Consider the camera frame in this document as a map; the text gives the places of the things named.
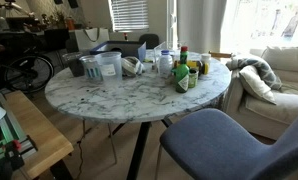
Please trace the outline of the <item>dark smoky plastic cup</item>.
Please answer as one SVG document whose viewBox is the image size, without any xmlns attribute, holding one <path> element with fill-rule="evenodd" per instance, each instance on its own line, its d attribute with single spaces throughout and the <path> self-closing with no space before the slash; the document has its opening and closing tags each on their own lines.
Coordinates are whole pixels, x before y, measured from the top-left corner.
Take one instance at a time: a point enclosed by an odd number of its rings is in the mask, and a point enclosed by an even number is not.
<svg viewBox="0 0 298 180">
<path fill-rule="evenodd" d="M 84 67 L 80 61 L 82 57 L 81 52 L 72 52 L 63 55 L 63 58 L 71 70 L 74 77 L 79 77 L 84 75 Z"/>
</svg>

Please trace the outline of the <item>round white marble table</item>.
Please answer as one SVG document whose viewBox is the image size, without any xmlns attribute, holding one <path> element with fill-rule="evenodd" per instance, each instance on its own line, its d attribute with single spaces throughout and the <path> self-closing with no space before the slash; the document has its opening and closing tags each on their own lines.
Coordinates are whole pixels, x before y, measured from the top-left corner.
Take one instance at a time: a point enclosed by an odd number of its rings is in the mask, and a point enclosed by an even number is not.
<svg viewBox="0 0 298 180">
<path fill-rule="evenodd" d="M 202 109 L 221 97 L 230 81 L 229 69 L 216 59 L 210 60 L 209 72 L 185 93 L 160 78 L 150 63 L 142 75 L 126 77 L 113 86 L 75 77 L 66 68 L 48 82 L 45 97 L 67 115 L 104 123 L 140 123 Z"/>
</svg>

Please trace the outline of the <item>blue fabric chair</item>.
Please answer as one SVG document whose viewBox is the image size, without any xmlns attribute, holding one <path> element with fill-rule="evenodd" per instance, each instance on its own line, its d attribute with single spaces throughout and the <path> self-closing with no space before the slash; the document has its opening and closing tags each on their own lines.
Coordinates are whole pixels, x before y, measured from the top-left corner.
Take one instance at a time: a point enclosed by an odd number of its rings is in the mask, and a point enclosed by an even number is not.
<svg viewBox="0 0 298 180">
<path fill-rule="evenodd" d="M 206 108 L 170 125 L 160 144 L 194 180 L 283 180 L 298 170 L 298 117 L 264 144 L 226 113 Z"/>
</svg>

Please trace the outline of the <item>blue cardboard box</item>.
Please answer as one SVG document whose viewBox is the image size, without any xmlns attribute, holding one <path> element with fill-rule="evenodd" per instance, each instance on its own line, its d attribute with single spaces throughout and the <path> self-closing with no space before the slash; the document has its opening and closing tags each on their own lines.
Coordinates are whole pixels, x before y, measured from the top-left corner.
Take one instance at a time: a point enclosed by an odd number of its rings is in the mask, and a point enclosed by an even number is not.
<svg viewBox="0 0 298 180">
<path fill-rule="evenodd" d="M 118 51 L 122 57 L 134 56 L 140 61 L 146 57 L 146 43 L 139 41 L 106 41 L 90 50 L 91 55 L 99 53 Z"/>
</svg>

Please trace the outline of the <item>yellow mustard jar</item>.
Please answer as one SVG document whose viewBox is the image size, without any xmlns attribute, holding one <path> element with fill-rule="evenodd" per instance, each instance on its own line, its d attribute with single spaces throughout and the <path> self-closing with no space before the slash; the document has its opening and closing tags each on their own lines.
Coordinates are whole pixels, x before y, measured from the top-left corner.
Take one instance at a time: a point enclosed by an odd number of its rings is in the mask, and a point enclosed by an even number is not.
<svg viewBox="0 0 298 180">
<path fill-rule="evenodd" d="M 211 55 L 209 53 L 204 53 L 201 55 L 202 73 L 204 75 L 206 75 L 209 72 L 210 58 L 211 58 Z"/>
</svg>

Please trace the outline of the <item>dark grey chair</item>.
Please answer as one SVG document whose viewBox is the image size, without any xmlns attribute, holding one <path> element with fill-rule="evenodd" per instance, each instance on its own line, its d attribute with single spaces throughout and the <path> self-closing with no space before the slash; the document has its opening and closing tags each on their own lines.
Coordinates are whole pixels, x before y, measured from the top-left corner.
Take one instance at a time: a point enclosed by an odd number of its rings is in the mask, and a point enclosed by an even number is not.
<svg viewBox="0 0 298 180">
<path fill-rule="evenodd" d="M 156 34 L 143 34 L 140 36 L 139 41 L 146 43 L 147 49 L 154 49 L 159 45 L 159 37 Z"/>
</svg>

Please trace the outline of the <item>light wooden bench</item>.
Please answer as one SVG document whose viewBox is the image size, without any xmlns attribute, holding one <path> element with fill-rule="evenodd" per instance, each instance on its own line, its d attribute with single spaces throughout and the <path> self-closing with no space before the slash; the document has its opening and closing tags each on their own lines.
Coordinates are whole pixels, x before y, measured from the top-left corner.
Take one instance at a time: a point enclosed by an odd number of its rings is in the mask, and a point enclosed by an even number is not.
<svg viewBox="0 0 298 180">
<path fill-rule="evenodd" d="M 26 178 L 37 179 L 50 170 L 57 180 L 73 180 L 63 161 L 73 151 L 71 142 L 21 91 L 11 92 L 5 97 L 22 129 L 38 148 L 36 153 L 24 160 Z"/>
</svg>

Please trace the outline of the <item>white window blinds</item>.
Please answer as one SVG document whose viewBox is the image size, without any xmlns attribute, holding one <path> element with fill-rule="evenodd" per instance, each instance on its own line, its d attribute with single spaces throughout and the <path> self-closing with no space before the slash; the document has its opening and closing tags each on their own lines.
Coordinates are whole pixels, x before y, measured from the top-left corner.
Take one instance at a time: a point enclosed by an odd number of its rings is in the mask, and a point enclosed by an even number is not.
<svg viewBox="0 0 298 180">
<path fill-rule="evenodd" d="M 114 31 L 148 30 L 147 0 L 111 0 Z"/>
</svg>

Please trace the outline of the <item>crumpled white grey cloth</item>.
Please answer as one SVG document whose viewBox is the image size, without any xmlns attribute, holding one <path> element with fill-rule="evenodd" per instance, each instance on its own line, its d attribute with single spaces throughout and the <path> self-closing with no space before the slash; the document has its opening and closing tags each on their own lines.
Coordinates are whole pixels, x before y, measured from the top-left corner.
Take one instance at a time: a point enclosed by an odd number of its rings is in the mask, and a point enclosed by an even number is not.
<svg viewBox="0 0 298 180">
<path fill-rule="evenodd" d="M 121 59 L 123 73 L 126 76 L 135 77 L 141 75 L 144 71 L 144 66 L 141 61 L 133 56 L 127 56 Z"/>
</svg>

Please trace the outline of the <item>white curtain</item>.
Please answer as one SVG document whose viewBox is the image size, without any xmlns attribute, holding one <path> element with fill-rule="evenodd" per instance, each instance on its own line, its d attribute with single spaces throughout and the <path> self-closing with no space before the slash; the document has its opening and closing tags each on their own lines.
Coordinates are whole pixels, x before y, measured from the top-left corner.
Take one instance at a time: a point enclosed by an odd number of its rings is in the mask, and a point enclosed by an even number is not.
<svg viewBox="0 0 298 180">
<path fill-rule="evenodd" d="M 178 38 L 190 51 L 220 51 L 227 0 L 177 0 Z"/>
</svg>

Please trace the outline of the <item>black bicycle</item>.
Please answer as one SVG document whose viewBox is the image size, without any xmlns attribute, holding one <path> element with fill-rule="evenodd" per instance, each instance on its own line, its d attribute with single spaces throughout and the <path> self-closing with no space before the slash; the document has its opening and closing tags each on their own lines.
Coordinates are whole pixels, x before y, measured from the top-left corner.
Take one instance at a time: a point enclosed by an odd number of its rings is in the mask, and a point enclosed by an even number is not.
<svg viewBox="0 0 298 180">
<path fill-rule="evenodd" d="M 8 9 L 31 16 L 14 0 L 0 3 L 0 91 L 38 92 L 54 76 L 54 66 L 51 59 L 41 53 L 41 41 L 36 34 L 9 30 Z"/>
</svg>

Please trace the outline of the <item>grey patterned blanket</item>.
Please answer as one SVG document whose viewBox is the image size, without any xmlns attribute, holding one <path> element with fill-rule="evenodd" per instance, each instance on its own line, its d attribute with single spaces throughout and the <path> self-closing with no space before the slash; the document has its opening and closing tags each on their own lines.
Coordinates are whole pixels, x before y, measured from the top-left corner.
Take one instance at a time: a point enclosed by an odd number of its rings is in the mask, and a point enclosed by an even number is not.
<svg viewBox="0 0 298 180">
<path fill-rule="evenodd" d="M 262 58 L 232 58 L 226 63 L 226 66 L 230 70 L 242 69 L 248 65 L 254 66 L 260 76 L 260 78 L 274 90 L 279 90 L 282 87 L 282 81 L 279 76 L 275 74 L 271 66 Z"/>
</svg>

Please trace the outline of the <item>large clear plastic container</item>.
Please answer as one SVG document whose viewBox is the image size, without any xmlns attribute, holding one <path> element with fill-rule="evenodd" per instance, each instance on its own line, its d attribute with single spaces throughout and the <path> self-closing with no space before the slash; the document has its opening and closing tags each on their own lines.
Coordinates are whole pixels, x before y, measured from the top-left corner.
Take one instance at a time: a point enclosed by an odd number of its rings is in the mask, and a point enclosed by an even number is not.
<svg viewBox="0 0 298 180">
<path fill-rule="evenodd" d="M 117 83 L 122 80 L 120 52 L 105 52 L 96 55 L 97 63 L 105 83 Z"/>
</svg>

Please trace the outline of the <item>white bottle with blue cap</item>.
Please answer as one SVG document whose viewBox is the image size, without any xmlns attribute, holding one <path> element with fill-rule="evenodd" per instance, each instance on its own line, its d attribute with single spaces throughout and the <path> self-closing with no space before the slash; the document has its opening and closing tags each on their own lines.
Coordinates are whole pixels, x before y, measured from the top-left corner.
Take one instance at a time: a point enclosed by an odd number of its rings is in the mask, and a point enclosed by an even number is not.
<svg viewBox="0 0 298 180">
<path fill-rule="evenodd" d="M 171 75 L 173 67 L 172 56 L 168 50 L 162 50 L 158 60 L 158 73 L 162 78 L 168 78 Z"/>
</svg>

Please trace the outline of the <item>green bottle with red cap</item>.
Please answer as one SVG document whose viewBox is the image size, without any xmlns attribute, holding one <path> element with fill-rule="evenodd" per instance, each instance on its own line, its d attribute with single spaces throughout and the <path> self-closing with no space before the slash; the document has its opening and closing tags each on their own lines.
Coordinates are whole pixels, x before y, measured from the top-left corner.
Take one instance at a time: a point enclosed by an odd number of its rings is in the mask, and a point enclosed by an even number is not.
<svg viewBox="0 0 298 180">
<path fill-rule="evenodd" d="M 179 93 L 185 93 L 188 90 L 189 68 L 187 66 L 188 47 L 182 46 L 180 50 L 179 65 L 175 72 L 175 87 Z"/>
</svg>

